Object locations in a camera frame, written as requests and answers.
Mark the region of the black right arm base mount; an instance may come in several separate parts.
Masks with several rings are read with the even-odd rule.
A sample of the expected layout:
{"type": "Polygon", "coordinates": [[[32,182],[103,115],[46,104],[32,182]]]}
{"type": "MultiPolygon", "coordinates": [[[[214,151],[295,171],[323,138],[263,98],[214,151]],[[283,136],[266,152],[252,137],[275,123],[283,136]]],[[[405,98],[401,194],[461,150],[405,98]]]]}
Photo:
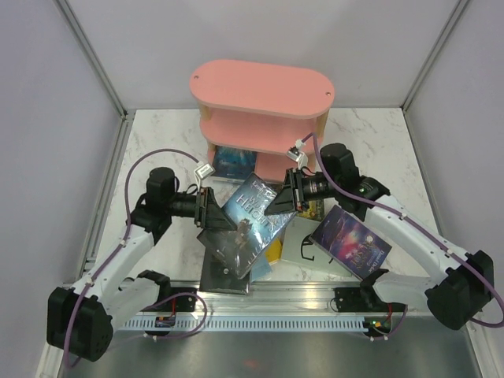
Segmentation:
{"type": "Polygon", "coordinates": [[[373,291],[359,287],[336,287],[334,299],[341,313],[399,313],[405,309],[403,304],[383,302],[373,291]]]}

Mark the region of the light blue booklet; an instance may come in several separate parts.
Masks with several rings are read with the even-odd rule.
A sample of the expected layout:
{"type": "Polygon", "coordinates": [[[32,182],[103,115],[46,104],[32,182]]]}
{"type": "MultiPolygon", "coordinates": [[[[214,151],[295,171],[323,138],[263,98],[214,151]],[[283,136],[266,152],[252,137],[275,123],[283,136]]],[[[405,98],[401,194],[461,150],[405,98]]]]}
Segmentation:
{"type": "Polygon", "coordinates": [[[270,274],[272,268],[266,256],[261,256],[252,266],[250,270],[250,282],[253,283],[270,274]]]}

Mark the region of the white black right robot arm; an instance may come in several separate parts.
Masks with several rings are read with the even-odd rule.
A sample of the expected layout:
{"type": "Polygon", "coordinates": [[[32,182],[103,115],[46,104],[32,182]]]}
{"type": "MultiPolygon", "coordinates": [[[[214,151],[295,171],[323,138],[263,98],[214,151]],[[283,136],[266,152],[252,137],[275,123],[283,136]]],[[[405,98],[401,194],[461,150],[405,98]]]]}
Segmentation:
{"type": "Polygon", "coordinates": [[[339,206],[365,226],[381,232],[400,246],[427,273],[404,276],[381,269],[361,282],[359,298],[370,310],[386,302],[427,309],[449,329],[472,321],[492,300],[503,304],[495,290],[492,258],[479,250],[469,253],[416,220],[378,180],[362,175],[354,156],[342,143],[314,148],[320,171],[305,175],[308,157],[302,139],[287,151],[297,168],[287,169],[281,192],[265,210],[277,215],[305,210],[309,201],[334,198],[339,206]]]}

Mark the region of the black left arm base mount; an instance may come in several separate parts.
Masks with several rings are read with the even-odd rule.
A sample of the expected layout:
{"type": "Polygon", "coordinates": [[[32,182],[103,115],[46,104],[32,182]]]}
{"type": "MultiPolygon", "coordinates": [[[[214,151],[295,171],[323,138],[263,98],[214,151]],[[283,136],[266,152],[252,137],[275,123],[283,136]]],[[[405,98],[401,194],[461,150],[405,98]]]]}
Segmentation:
{"type": "Polygon", "coordinates": [[[160,294],[157,301],[149,308],[149,311],[165,313],[193,312],[198,301],[195,298],[197,289],[194,287],[174,287],[168,294],[160,294]],[[161,303],[162,300],[177,295],[170,301],[161,303]]]}

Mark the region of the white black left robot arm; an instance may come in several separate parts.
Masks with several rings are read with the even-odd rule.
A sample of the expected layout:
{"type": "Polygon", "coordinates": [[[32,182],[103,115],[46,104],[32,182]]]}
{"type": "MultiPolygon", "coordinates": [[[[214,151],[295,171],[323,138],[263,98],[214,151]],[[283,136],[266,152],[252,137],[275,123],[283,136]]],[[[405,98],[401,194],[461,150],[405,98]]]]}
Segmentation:
{"type": "Polygon", "coordinates": [[[177,294],[169,277],[145,270],[126,288],[121,284],[151,251],[174,217],[191,218],[203,230],[234,231],[237,226],[217,204],[213,189],[190,195],[178,190],[172,169],[150,171],[146,191],[128,214],[124,236],[71,287],[55,288],[48,298],[46,341],[78,358],[97,361],[113,334],[144,309],[173,308],[177,294]]]}

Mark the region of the black hardcover book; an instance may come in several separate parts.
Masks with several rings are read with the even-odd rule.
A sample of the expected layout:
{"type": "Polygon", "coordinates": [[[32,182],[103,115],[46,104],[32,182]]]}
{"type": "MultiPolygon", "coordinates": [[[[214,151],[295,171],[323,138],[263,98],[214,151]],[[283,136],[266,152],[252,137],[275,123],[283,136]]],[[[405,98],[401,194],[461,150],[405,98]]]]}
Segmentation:
{"type": "Polygon", "coordinates": [[[222,261],[208,248],[209,232],[198,235],[198,240],[205,246],[205,256],[200,277],[199,290],[214,294],[248,295],[250,290],[250,275],[237,278],[222,261]]]}

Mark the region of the dark Wuthering Heights book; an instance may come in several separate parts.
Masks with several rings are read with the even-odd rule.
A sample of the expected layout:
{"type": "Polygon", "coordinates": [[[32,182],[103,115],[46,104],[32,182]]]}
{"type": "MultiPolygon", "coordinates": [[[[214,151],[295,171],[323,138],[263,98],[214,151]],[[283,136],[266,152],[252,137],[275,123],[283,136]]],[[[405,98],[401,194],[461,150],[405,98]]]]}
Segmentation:
{"type": "Polygon", "coordinates": [[[265,214],[275,197],[276,192],[252,173],[223,206],[223,211],[235,222],[237,229],[206,229],[198,235],[198,241],[238,279],[251,270],[295,217],[294,211],[265,214]]]}

